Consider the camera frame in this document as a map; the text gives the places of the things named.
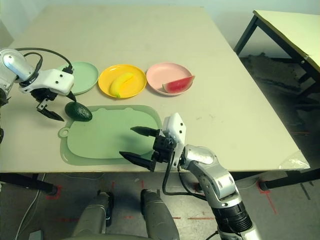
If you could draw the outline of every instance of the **floor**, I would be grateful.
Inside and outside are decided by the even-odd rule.
[[[303,72],[289,64],[299,78]],[[304,112],[286,107],[294,92],[279,85],[255,79],[265,96],[286,125],[311,167],[319,165],[320,110]],[[285,177],[284,172],[267,172],[262,180]],[[183,174],[192,188],[195,179]],[[29,233],[42,230],[45,240],[71,236],[77,221],[98,190],[113,191],[115,206],[112,225],[107,233],[147,236],[140,213],[140,191],[161,189],[163,173],[74,173],[47,174],[45,181],[60,186],[60,195],[50,199],[43,193],[25,219],[18,239],[27,240]],[[318,240],[320,236],[320,180],[279,187],[261,192],[256,178],[238,181],[243,202],[256,223],[263,240]],[[169,191],[182,191],[177,174],[168,181]],[[0,239],[13,240],[20,221],[37,191],[3,184],[0,192]],[[181,240],[204,240],[217,229],[208,204],[190,196],[160,196],[167,204],[179,230]]]

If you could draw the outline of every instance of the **watermelon slice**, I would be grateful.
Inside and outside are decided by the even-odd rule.
[[[164,90],[169,94],[183,93],[190,88],[195,76],[188,76],[176,81],[171,81],[166,84],[162,84]]]

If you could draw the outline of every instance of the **metal frame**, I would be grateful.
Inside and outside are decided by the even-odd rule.
[[[290,44],[288,44],[284,39],[282,39],[275,31],[273,31],[266,23],[254,15],[246,27],[244,33],[239,39],[238,43],[234,47],[234,51],[237,55],[240,54],[256,28],[259,27],[263,30],[273,41],[275,41],[292,59],[296,61],[307,74],[315,80],[315,83],[300,93],[297,98],[304,98],[311,93],[320,92],[320,73],[305,60],[304,56],[301,56]]]
[[[309,94],[312,93],[319,93],[320,92],[320,73],[308,62],[304,59],[303,56],[300,55],[290,44],[288,44],[284,39],[282,39],[275,31],[273,31],[265,22],[263,22],[259,17],[254,15],[246,27],[244,33],[242,34],[241,38],[237,42],[236,46],[234,47],[234,51],[237,55],[240,54],[256,28],[259,27],[263,30],[273,41],[275,41],[296,63],[298,63],[305,71],[306,74],[300,78],[300,82],[306,81],[309,77],[315,80],[315,83],[304,90],[302,93],[297,95],[297,98],[304,98],[307,97]],[[304,105],[297,105],[297,109],[319,109],[320,104],[304,104]],[[260,182],[259,187],[266,191],[268,189],[294,185],[298,183],[308,182],[320,179],[320,168],[311,170],[308,172],[300,173],[299,171],[286,171],[288,177],[283,177],[279,179],[275,179],[272,181],[265,181]],[[243,173],[240,175],[238,179],[242,179],[245,176],[248,176],[248,173]]]
[[[47,195],[55,195],[58,192],[57,186],[37,180],[38,174],[33,174],[32,177],[24,176],[17,173],[0,173],[0,182],[13,184],[26,189],[41,190]]]
[[[286,173],[288,175],[287,177],[259,182],[259,187],[261,190],[267,191],[268,189],[310,182],[320,178],[320,168],[302,173],[299,171],[287,171]]]

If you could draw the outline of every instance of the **cable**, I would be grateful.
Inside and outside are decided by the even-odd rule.
[[[212,238],[213,236],[218,234],[218,230],[215,231],[214,233],[212,233],[210,236],[208,236],[205,240],[209,240],[210,238]]]
[[[98,180],[100,178],[102,178],[104,176],[104,173],[101,174],[101,176],[97,177],[97,178],[91,178],[91,177],[80,177],[80,176],[70,176],[68,174],[65,174],[65,173],[60,173],[61,175],[64,175],[68,178],[71,178],[71,179],[85,179],[85,180]]]
[[[169,195],[169,196],[190,195],[188,192],[167,192],[167,190],[166,190],[166,185],[167,185],[168,177],[170,174],[171,164],[172,164],[173,158],[174,158],[174,153],[171,153],[171,156],[169,158],[170,161],[168,162],[168,165],[166,166],[165,174],[164,174],[163,181],[162,181],[162,192],[165,195]]]
[[[48,53],[51,53],[51,54],[55,54],[55,55],[59,56],[60,58],[64,59],[69,64],[68,68],[70,68],[70,69],[73,68],[71,62],[65,56],[63,56],[62,54],[60,54],[60,53],[58,53],[56,51],[50,50],[50,49],[41,48],[41,47],[20,47],[20,48],[16,48],[16,50],[17,51],[35,50],[35,51],[43,51],[43,52],[48,52]]]
[[[46,174],[44,173],[41,181],[43,181],[43,180],[45,179],[45,177],[46,177]],[[24,221],[25,221],[25,219],[26,219],[26,217],[27,217],[27,215],[28,215],[29,210],[30,210],[31,207],[34,205],[35,201],[37,200],[37,198],[38,198],[38,196],[39,196],[39,192],[40,192],[40,190],[38,190],[38,191],[36,192],[36,195],[35,195],[34,199],[33,199],[32,202],[30,203],[30,205],[29,205],[29,207],[27,208],[27,210],[25,211],[25,213],[24,213],[24,215],[23,215],[23,217],[22,217],[22,219],[21,219],[19,228],[18,228],[18,230],[17,230],[17,232],[16,232],[16,235],[15,235],[14,240],[17,240],[17,239],[18,239],[19,232],[20,232],[20,229],[21,229],[21,227],[22,227],[22,224],[24,223]]]
[[[186,192],[183,192],[183,191],[182,192],[167,192],[166,186],[167,186],[167,181],[168,181],[168,178],[169,178],[169,174],[170,174],[173,158],[174,158],[174,153],[171,154],[170,161],[168,162],[168,165],[167,165],[166,170],[165,170],[164,178],[163,178],[163,181],[162,181],[162,191],[163,191],[163,193],[165,195],[169,195],[169,196],[177,196],[177,195],[193,196],[193,197],[196,197],[196,198],[201,199],[201,200],[206,200],[204,196],[196,194],[196,193],[192,193],[190,190],[188,190],[188,188],[186,187],[186,185],[182,181],[182,178],[181,178],[181,175],[180,175],[180,170],[179,170],[180,164],[178,164],[179,178],[180,178],[182,186],[184,187]]]
[[[43,57],[40,53],[37,53],[37,52],[28,52],[26,54],[24,54],[23,56],[24,57],[27,57],[29,55],[38,55],[40,57],[39,61],[37,62],[36,66],[35,66],[35,69],[34,69],[34,72],[28,77],[27,81],[24,81],[24,82],[21,82],[20,85],[23,86],[23,87],[26,87],[28,86],[30,83],[33,82],[34,79],[36,79],[36,77],[38,77],[38,72],[42,66],[42,62],[43,62]]]
[[[258,180],[259,180],[259,178],[257,178],[256,181],[254,183],[252,183],[250,186],[241,187],[241,188],[238,187],[238,190],[249,189],[249,188],[253,187],[254,185],[256,185]]]
[[[32,215],[30,216],[28,222],[26,224],[24,224],[24,227],[20,230],[20,233],[18,236],[20,236],[22,234],[22,232],[28,227],[29,223],[31,222],[32,218],[34,217],[34,215],[36,214],[37,212],[37,207],[38,207],[38,203],[39,203],[39,199],[40,199],[40,195],[41,195],[41,191],[39,192],[39,196],[36,200],[36,203],[35,203],[35,206],[34,206],[34,210],[33,210],[33,213]]]
[[[185,189],[190,195],[196,197],[197,199],[201,199],[201,200],[206,201],[207,199],[206,199],[205,196],[202,196],[202,195],[197,194],[197,193],[193,193],[193,192],[191,192],[191,191],[187,188],[187,186],[186,186],[186,184],[185,184],[185,182],[183,181],[183,178],[182,178],[182,176],[181,176],[180,163],[178,164],[178,168],[177,168],[177,169],[178,169],[178,173],[179,173],[180,182],[181,182],[182,186],[184,187],[184,189]]]

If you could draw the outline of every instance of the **yellow banana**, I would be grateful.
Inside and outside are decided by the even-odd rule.
[[[117,98],[120,98],[120,88],[123,86],[125,82],[130,80],[134,76],[131,72],[126,72],[120,76],[118,76],[110,86],[110,93],[112,96],[115,96]]]

